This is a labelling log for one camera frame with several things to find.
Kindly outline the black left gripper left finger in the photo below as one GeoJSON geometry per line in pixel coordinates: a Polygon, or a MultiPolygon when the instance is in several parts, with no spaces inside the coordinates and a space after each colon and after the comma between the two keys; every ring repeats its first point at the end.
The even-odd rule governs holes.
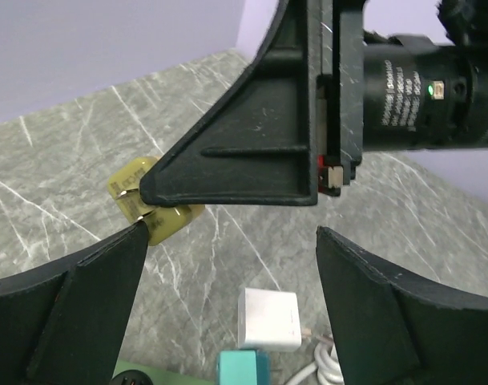
{"type": "Polygon", "coordinates": [[[147,255],[143,223],[0,279],[0,384],[107,384],[147,255]]]}

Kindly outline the green power strip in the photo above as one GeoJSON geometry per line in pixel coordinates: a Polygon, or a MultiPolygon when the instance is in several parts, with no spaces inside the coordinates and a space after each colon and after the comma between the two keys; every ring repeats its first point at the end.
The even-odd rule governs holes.
{"type": "Polygon", "coordinates": [[[209,385],[212,382],[190,375],[119,360],[110,384],[209,385]]]}

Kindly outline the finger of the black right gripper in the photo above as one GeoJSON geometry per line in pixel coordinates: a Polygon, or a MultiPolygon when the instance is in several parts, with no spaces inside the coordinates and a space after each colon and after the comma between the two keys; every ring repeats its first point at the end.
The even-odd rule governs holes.
{"type": "Polygon", "coordinates": [[[142,178],[150,205],[317,202],[320,4],[281,1],[256,57],[142,178]]]}

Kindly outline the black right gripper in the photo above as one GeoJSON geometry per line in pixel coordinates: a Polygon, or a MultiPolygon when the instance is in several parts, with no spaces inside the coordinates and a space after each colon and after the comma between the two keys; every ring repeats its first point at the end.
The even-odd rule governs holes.
{"type": "Polygon", "coordinates": [[[488,148],[488,1],[442,1],[450,40],[383,36],[362,1],[321,2],[318,190],[336,197],[365,152],[488,148]]]}

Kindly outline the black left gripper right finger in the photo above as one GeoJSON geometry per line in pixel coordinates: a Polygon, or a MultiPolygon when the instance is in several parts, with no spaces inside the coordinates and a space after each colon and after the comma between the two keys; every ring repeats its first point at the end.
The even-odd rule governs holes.
{"type": "Polygon", "coordinates": [[[317,230],[317,266],[347,384],[488,384],[488,298],[317,230]]]}

